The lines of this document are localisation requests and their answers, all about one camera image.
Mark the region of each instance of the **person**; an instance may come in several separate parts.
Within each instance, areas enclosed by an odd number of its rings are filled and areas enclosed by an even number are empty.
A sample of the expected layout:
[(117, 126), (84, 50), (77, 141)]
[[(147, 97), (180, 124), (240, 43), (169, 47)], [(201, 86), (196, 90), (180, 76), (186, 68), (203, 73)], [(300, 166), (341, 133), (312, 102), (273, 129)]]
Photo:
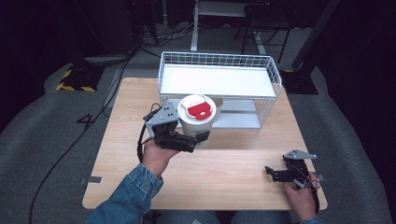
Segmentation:
[[(142, 217), (149, 212), (151, 199), (163, 186), (164, 170), (177, 153), (179, 151), (158, 147), (153, 140), (147, 141), (143, 161), (122, 179), (108, 200), (92, 211), (87, 223), (141, 223)], [(310, 189), (295, 190), (289, 183), (282, 183), (282, 186), (301, 223), (323, 223), (316, 215)], [(291, 223), (291, 220), (287, 211), (241, 211), (232, 220), (232, 223), (255, 222)], [(158, 223), (219, 224), (219, 220), (214, 211), (164, 211)]]

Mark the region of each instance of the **black chair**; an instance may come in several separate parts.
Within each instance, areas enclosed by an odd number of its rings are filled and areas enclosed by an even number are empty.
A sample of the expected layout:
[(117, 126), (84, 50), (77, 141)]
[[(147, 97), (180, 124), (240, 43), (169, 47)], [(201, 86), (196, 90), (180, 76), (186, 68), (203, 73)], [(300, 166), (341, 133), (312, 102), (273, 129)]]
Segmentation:
[[(279, 0), (274, 1), (251, 1), (250, 4), (245, 6), (245, 19), (243, 26), (245, 26), (244, 42), (242, 45), (242, 52), (244, 54), (245, 45), (247, 41), (248, 32), (272, 32), (271, 37), (265, 41), (266, 46), (282, 46), (279, 58), (277, 60), (280, 63), (282, 59), (283, 51), (285, 49), (288, 37), (290, 34), (291, 26), (288, 18), (283, 10)], [(242, 26), (239, 26), (238, 32), (234, 39), (239, 35)], [(286, 31), (285, 39), (283, 44), (272, 44), (269, 43), (278, 31)]]

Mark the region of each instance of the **gray carpet floor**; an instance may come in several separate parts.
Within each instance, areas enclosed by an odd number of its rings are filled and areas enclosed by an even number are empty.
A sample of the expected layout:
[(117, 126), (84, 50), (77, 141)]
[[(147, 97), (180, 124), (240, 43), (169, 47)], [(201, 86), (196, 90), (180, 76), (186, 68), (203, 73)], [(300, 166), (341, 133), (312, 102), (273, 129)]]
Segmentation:
[[(235, 32), (229, 27), (205, 29), (200, 33), (198, 52), (238, 54), (242, 36), (233, 40)], [(278, 69), (290, 68), (309, 33), (309, 29), (291, 32)], [(156, 54), (190, 51), (190, 43), (191, 36), (187, 35), (149, 50)], [(266, 50), (277, 59), (279, 48)], [(258, 52), (251, 46), (247, 53)], [(156, 77), (159, 62), (159, 58), (138, 51), (123, 77)], [(51, 75), (45, 84), (46, 94), (26, 106), (0, 134), (0, 223), (28, 222), (30, 204), (41, 180), (84, 131), (85, 125), (77, 120), (98, 114), (109, 100), (107, 94), (114, 91), (110, 86), (120, 65), (106, 68), (97, 92), (56, 91), (69, 65)], [(383, 185), (359, 138), (327, 94), (320, 71), (316, 69), (311, 77), (319, 95), (288, 96), (308, 150), (318, 155), (316, 169), (327, 179), (322, 187), (329, 206), (319, 216), (326, 223), (391, 223)], [(84, 222), (90, 210), (82, 206), (85, 187), (79, 181), (91, 175), (107, 122), (108, 117), (99, 116), (55, 167), (35, 201), (34, 223)]]

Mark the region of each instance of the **red object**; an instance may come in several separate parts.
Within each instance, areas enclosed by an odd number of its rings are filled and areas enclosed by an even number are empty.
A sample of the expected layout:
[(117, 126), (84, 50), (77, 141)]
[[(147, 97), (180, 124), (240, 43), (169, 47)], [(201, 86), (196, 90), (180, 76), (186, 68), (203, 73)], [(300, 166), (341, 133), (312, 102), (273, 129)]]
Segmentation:
[(189, 107), (187, 110), (189, 114), (194, 116), (196, 119), (206, 119), (212, 115), (212, 112), (210, 112), (210, 104), (207, 102), (194, 105)]

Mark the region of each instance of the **blue denim cuff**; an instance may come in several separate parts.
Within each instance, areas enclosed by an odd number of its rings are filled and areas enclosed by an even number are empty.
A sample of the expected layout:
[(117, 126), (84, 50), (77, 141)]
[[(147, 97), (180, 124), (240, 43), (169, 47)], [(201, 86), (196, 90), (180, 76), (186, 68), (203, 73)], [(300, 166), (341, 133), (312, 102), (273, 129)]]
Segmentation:
[(150, 198), (153, 198), (163, 186), (163, 181), (150, 172), (142, 163), (128, 174), (131, 181)]
[(307, 219), (304, 222), (301, 222), (301, 224), (322, 224), (323, 221), (319, 217), (311, 217)]

